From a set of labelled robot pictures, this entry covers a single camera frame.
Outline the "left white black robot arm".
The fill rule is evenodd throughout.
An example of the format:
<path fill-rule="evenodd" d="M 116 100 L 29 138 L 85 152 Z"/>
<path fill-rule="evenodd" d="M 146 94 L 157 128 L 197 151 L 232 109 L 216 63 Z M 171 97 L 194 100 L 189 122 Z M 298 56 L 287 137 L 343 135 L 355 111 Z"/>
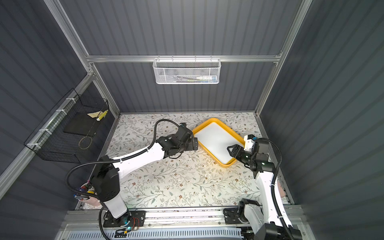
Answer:
<path fill-rule="evenodd" d="M 157 138 L 157 127 L 161 122 L 175 125 L 178 128 L 177 132 Z M 65 176 L 66 187 L 74 193 L 97 199 L 103 207 L 107 208 L 114 219 L 128 216 L 128 207 L 120 194 L 121 179 L 150 163 L 166 158 L 174 160 L 184 152 L 198 150 L 198 138 L 187 128 L 186 123 L 177 124 L 168 119 L 160 119 L 155 123 L 153 134 L 150 145 L 141 150 L 114 158 L 105 155 L 96 162 L 88 162 L 73 167 Z M 81 192 L 70 184 L 70 176 L 73 172 L 90 165 L 95 166 L 90 178 L 90 183 L 96 191 L 94 194 Z"/>

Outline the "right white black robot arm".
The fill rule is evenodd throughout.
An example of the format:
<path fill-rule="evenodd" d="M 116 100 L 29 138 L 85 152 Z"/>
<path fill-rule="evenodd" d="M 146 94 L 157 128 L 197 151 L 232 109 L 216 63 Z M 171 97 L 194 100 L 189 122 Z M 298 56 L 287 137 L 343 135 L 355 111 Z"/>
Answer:
<path fill-rule="evenodd" d="M 302 234 L 294 228 L 280 198 L 280 165 L 269 161 L 269 146 L 274 143 L 254 135 L 245 136 L 244 141 L 244 146 L 232 145 L 227 150 L 253 173 L 262 201 L 242 199 L 236 208 L 224 209 L 225 223 L 250 224 L 253 233 L 244 235 L 247 240 L 301 240 Z"/>

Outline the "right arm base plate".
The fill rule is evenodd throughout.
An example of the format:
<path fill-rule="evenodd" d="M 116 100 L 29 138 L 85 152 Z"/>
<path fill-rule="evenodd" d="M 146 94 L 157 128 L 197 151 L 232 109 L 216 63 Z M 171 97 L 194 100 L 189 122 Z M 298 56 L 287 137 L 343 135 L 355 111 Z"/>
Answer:
<path fill-rule="evenodd" d="M 244 215 L 244 210 L 240 208 L 225 208 L 223 214 L 227 225 L 247 224 L 249 222 Z"/>

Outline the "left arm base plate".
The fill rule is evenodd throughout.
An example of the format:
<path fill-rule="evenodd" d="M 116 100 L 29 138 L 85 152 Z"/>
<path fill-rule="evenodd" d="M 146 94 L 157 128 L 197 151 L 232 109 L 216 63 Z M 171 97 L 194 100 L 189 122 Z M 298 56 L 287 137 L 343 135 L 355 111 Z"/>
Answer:
<path fill-rule="evenodd" d="M 146 219 L 146 211 L 128 211 L 119 218 L 114 218 L 112 214 L 107 211 L 102 220 L 104 228 L 133 228 L 143 227 Z"/>

